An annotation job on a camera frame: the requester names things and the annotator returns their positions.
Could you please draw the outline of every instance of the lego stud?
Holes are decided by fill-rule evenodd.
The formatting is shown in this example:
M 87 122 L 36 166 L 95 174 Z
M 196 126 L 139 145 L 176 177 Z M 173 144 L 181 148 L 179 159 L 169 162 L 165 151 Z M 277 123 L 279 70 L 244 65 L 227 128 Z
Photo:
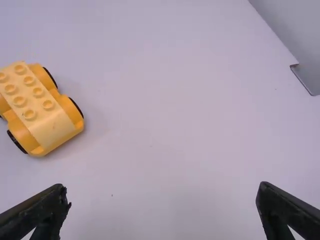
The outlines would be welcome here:
M 23 114 L 24 118 L 28 121 L 32 121 L 36 118 L 37 113 L 31 109 L 25 111 Z
M 9 79 L 9 76 L 3 72 L 0 72 L 0 83 L 5 83 Z
M 17 106 L 18 108 L 21 108 L 23 107 L 24 105 L 26 105 L 26 102 L 27 102 L 27 99 L 23 96 L 16 96 L 14 99 L 13 99 L 13 104 L 15 106 Z
M 16 65 L 14 67 L 14 72 L 18 75 L 22 75 L 27 71 L 27 69 L 22 65 Z
M 54 106 L 55 106 L 55 104 L 51 100 L 45 100 L 42 103 L 42 107 L 47 111 L 52 110 L 54 108 Z
M 6 94 L 8 95 L 12 95 L 12 94 L 15 94 L 17 92 L 17 87 L 16 85 L 13 85 L 13 84 L 8 84 L 4 87 L 4 91 Z
M 45 94 L 45 92 L 40 87 L 35 87 L 32 90 L 32 93 L 36 98 L 41 98 Z
M 32 77 L 32 76 L 26 76 L 24 79 L 23 79 L 23 82 L 25 85 L 27 86 L 32 86 L 33 84 L 35 84 L 35 78 Z

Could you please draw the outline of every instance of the yellow toy car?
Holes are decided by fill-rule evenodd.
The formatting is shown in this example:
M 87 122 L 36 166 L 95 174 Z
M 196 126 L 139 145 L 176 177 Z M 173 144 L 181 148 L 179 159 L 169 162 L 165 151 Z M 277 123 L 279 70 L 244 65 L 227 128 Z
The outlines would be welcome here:
M 42 157 L 84 129 L 77 104 L 58 92 L 38 63 L 15 62 L 0 69 L 0 116 L 8 135 L 25 154 Z

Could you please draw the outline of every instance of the white surface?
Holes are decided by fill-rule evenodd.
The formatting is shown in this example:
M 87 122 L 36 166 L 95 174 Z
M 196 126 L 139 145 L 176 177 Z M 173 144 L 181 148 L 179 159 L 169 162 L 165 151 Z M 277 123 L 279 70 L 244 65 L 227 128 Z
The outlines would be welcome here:
M 33 159 L 0 123 L 0 212 L 63 183 L 62 240 L 263 240 L 260 181 L 319 208 L 320 98 L 252 6 L 134 2 L 1 2 L 0 66 L 46 66 L 86 131 Z

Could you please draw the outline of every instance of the toy car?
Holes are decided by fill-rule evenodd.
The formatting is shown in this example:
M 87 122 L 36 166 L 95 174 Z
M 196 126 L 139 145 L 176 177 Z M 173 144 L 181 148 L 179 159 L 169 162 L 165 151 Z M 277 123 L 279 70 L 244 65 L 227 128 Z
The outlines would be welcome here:
M 0 116 L 8 135 L 25 154 L 42 157 L 84 129 L 77 104 L 58 92 L 39 63 L 15 62 L 0 69 Z

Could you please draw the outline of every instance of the black wheel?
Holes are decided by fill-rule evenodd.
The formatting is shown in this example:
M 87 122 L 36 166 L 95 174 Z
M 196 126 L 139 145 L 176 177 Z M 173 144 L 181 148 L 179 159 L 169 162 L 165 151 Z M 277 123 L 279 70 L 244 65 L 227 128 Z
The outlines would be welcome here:
M 75 101 L 69 97 L 69 99 L 71 100 L 71 102 L 75 105 L 76 109 L 78 109 L 79 113 L 81 114 L 82 118 L 84 119 L 84 114 L 82 113 L 82 111 L 80 110 L 80 108 L 78 107 L 78 105 L 75 103 Z
M 49 77 L 51 78 L 52 82 L 54 83 L 56 89 L 58 89 L 58 85 L 55 81 L 55 79 L 52 77 L 51 73 L 48 71 L 48 69 L 46 69 L 45 67 L 43 67 L 43 69 L 46 71 L 46 73 L 49 75 Z
M 9 135 L 11 138 L 12 142 L 23 152 L 24 154 L 27 154 L 26 150 L 20 145 L 20 143 L 17 141 L 17 139 L 12 135 L 12 133 L 8 130 L 6 133 Z

